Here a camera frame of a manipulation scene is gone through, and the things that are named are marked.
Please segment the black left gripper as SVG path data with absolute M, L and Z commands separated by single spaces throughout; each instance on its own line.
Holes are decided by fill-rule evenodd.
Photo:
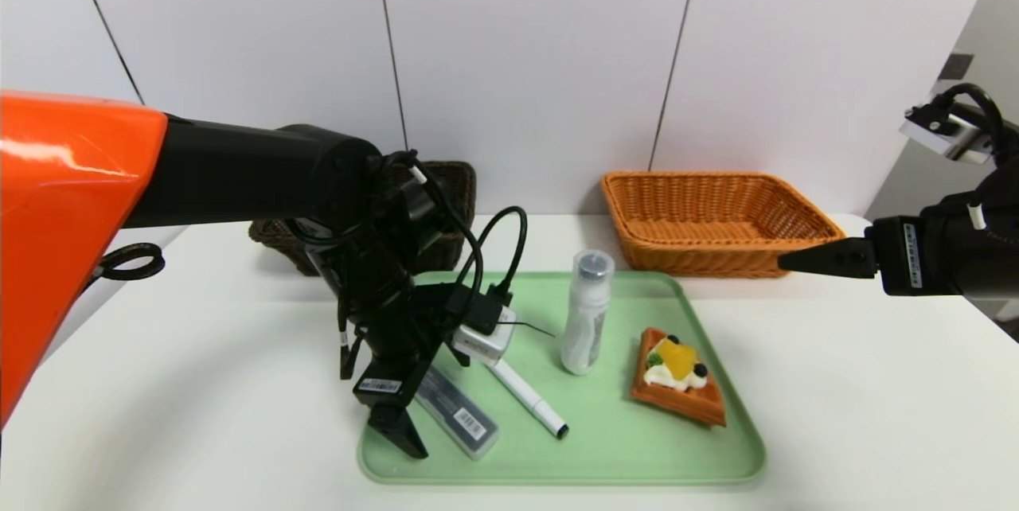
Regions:
M 354 385 L 354 395 L 371 407 L 371 430 L 414 459 L 426 459 L 428 450 L 405 407 L 431 366 L 430 319 L 425 307 L 410 307 L 383 311 L 353 325 L 353 333 L 372 354 Z

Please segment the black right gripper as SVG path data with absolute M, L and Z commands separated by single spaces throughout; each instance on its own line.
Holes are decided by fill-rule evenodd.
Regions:
M 1017 199 L 982 204 L 975 228 L 965 194 L 943 197 L 919 215 L 876 220 L 852 236 L 780 255 L 779 269 L 834 278 L 872 279 L 895 296 L 961 295 L 1015 299 L 1018 291 Z

